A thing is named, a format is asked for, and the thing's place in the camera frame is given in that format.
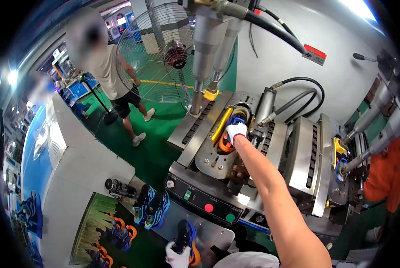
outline orange jacket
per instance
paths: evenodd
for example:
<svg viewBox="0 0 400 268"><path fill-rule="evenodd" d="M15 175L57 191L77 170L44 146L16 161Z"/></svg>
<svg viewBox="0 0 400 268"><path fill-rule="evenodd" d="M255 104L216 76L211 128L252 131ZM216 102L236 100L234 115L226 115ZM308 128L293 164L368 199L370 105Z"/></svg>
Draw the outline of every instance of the orange jacket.
<svg viewBox="0 0 400 268"><path fill-rule="evenodd" d="M386 209L396 211L400 202L400 137L388 146L388 153L371 157L369 179L363 190L368 201L386 199Z"/></svg>

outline black shorts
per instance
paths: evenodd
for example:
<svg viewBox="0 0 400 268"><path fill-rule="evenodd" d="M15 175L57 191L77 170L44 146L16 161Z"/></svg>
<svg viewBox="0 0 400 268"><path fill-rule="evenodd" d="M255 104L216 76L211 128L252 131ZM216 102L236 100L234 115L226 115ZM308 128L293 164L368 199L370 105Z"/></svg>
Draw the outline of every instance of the black shorts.
<svg viewBox="0 0 400 268"><path fill-rule="evenodd" d="M129 103L133 104L134 107L139 108L140 97L135 84L133 84L133 88L127 94L121 98L111 100L111 104L120 118L126 118L130 114Z"/></svg>

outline control panel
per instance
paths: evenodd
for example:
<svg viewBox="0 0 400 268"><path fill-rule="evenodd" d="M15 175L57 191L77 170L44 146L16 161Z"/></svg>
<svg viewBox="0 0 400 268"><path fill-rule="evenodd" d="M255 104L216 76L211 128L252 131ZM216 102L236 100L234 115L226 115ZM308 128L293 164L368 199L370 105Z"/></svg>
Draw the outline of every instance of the control panel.
<svg viewBox="0 0 400 268"><path fill-rule="evenodd" d="M165 187L181 200L227 224L236 223L243 213L243 209L218 200L171 173L167 175Z"/></svg>

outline white sneaker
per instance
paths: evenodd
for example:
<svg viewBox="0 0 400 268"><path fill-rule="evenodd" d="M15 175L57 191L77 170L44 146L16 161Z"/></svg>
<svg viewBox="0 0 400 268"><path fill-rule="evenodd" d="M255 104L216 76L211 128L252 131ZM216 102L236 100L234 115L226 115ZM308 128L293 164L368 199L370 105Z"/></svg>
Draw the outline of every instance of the white sneaker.
<svg viewBox="0 0 400 268"><path fill-rule="evenodd" d="M145 122L148 122L151 119L151 117L154 115L154 113L155 113L155 109L154 108L149 110L147 115L143 117L145 119Z"/></svg>
<svg viewBox="0 0 400 268"><path fill-rule="evenodd" d="M139 145L139 143L141 142L141 141L143 141L143 139L146 137L146 133L145 132L143 132L143 133L141 133L139 136L136 136L134 139L133 139L133 147L137 147L138 145Z"/></svg>

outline fan motor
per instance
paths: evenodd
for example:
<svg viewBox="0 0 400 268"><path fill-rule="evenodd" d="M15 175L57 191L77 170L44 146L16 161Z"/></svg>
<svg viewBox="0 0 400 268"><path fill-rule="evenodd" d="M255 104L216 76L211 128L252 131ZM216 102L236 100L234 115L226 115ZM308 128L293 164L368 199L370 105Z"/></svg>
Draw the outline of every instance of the fan motor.
<svg viewBox="0 0 400 268"><path fill-rule="evenodd" d="M186 45L182 45L180 42L172 40L166 45L164 50L164 60L166 64L175 67L176 69L182 69L188 58Z"/></svg>

